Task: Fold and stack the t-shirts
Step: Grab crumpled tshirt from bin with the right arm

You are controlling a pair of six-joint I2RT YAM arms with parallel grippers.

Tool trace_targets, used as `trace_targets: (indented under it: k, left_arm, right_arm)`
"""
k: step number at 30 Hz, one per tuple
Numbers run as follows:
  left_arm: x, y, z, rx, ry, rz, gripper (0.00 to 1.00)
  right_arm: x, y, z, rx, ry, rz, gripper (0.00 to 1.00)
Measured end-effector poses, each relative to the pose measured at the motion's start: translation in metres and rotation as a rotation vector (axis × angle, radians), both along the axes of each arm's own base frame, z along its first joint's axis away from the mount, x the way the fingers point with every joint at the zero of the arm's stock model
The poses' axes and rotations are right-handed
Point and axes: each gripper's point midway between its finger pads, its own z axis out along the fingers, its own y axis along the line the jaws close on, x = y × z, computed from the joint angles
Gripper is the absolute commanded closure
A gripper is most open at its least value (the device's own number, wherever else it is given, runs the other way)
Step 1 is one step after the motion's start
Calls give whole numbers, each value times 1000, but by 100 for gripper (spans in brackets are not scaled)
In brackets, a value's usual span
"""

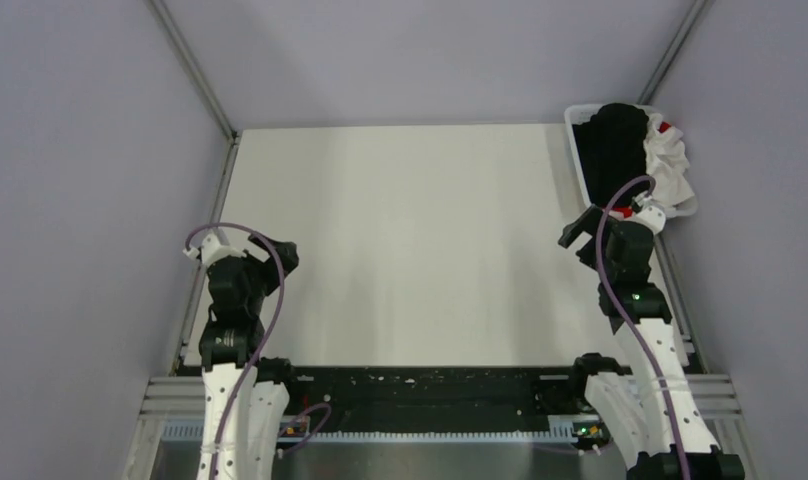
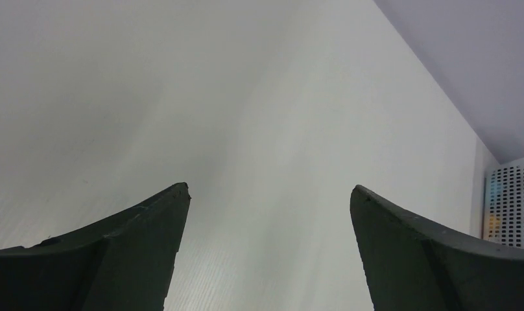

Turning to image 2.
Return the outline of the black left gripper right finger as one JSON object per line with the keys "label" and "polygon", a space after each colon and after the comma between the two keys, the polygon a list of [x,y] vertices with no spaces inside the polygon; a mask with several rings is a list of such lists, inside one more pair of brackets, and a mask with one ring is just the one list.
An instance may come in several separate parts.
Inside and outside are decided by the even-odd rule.
{"label": "black left gripper right finger", "polygon": [[362,185],[350,213],[375,310],[524,310],[524,249],[448,228]]}

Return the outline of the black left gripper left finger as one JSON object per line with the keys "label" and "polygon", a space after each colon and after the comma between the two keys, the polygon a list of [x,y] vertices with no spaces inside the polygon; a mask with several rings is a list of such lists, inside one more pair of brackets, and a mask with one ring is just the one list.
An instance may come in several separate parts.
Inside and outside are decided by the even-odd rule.
{"label": "black left gripper left finger", "polygon": [[0,310],[163,310],[186,183],[35,246],[0,249]]}

